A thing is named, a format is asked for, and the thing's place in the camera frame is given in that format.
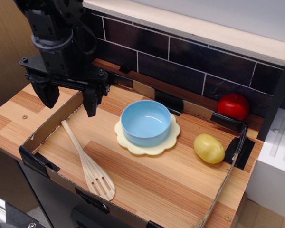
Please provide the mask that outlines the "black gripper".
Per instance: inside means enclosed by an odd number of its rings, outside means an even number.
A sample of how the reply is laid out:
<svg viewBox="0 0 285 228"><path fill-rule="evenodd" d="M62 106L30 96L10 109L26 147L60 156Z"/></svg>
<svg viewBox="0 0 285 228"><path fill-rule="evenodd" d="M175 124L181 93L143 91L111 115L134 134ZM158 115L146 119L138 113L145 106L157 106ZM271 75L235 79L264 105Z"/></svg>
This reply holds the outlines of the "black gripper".
<svg viewBox="0 0 285 228"><path fill-rule="evenodd" d="M109 92L107 73L93 66L85 57L73 30L60 39L42 39L32 35L39 56L24 57L21 66L42 103L53 108L59 98L59 87L83 91L83 105L88 117L96 115L102 96Z"/></svg>

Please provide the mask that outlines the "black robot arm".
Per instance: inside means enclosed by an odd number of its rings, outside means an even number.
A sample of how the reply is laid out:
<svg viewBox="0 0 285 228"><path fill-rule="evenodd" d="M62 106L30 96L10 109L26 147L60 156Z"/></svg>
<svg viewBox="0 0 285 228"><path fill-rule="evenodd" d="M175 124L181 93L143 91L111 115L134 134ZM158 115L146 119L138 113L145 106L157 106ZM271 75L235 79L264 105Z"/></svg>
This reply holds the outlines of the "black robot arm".
<svg viewBox="0 0 285 228"><path fill-rule="evenodd" d="M95 116L102 97L109 92L108 74L92 64L96 38L80 21L85 9L81 0L17 0L27 18L31 40L40 55L24 57L20 64L35 93L53 108L59 88L81 91L89 117Z"/></svg>

